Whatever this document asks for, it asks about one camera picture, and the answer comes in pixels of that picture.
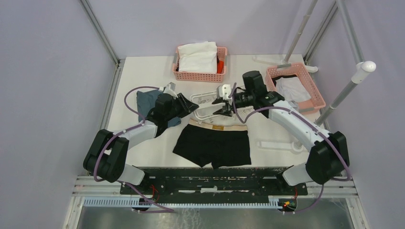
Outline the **pink basket with underwear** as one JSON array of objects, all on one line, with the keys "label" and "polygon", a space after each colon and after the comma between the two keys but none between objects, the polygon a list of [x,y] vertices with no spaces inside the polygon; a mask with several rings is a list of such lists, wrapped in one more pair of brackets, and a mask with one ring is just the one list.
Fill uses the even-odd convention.
[{"label": "pink basket with underwear", "polygon": [[305,65],[300,62],[268,67],[265,83],[269,91],[295,102],[302,114],[316,113],[326,106]]}]

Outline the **black underwear beige waistband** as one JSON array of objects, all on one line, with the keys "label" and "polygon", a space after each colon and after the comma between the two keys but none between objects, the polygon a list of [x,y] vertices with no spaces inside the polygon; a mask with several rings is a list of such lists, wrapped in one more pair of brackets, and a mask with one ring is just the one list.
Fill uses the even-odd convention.
[{"label": "black underwear beige waistband", "polygon": [[211,164],[214,169],[252,164],[246,125],[213,125],[190,119],[173,153],[200,167]]}]

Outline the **white clip hanger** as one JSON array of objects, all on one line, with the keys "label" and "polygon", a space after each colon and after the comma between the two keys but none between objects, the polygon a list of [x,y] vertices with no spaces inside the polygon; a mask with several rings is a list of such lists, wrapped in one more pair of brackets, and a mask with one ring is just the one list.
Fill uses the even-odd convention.
[{"label": "white clip hanger", "polygon": [[[243,89],[237,89],[236,86],[232,86],[232,87],[234,90],[232,95],[235,95],[237,92],[243,91]],[[193,112],[195,118],[197,118],[200,121],[212,120],[217,117],[231,118],[231,117],[223,116],[223,115],[213,115],[213,112],[219,110],[224,105],[230,105],[231,107],[233,107],[233,101],[231,104],[212,105],[211,103],[215,99],[216,99],[216,90],[213,92],[191,95],[191,97],[190,97],[191,102],[199,105],[199,108]]]}]

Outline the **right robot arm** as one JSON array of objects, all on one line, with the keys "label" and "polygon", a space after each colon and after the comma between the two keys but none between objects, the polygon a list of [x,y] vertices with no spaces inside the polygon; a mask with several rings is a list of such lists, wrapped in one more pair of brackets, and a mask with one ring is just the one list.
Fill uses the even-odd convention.
[{"label": "right robot arm", "polygon": [[294,165],[281,173],[276,181],[276,189],[287,195],[299,183],[315,182],[323,185],[329,180],[338,181],[337,175],[346,172],[344,181],[351,179],[347,140],[343,133],[331,133],[312,123],[300,114],[281,94],[269,91],[259,71],[249,71],[242,75],[244,89],[237,91],[236,84],[223,84],[216,89],[214,104],[222,104],[215,115],[240,117],[238,109],[253,107],[256,113],[276,122],[292,134],[308,150],[305,163]]}]

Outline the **pink basket with white cloth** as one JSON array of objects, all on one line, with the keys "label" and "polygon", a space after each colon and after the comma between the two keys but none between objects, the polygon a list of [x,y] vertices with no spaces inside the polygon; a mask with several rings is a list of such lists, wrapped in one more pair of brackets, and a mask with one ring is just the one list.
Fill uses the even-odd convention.
[{"label": "pink basket with white cloth", "polygon": [[217,59],[223,62],[221,73],[193,73],[193,72],[179,72],[179,53],[178,48],[175,51],[175,56],[172,64],[172,72],[178,81],[192,81],[192,82],[208,82],[208,83],[222,83],[225,75],[227,74],[227,57],[228,49],[226,47],[217,47]]}]

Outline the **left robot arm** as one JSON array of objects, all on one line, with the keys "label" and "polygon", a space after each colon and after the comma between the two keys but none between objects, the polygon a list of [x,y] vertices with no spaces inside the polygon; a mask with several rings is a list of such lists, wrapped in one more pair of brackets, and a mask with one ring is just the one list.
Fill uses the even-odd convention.
[{"label": "left robot arm", "polygon": [[159,95],[146,119],[135,126],[118,132],[99,130],[84,158],[84,169],[97,181],[130,183],[137,193],[147,193],[150,181],[145,178],[146,172],[126,163],[128,151],[160,136],[173,118],[184,118],[198,108],[198,104],[181,93],[176,96],[166,93]]}]

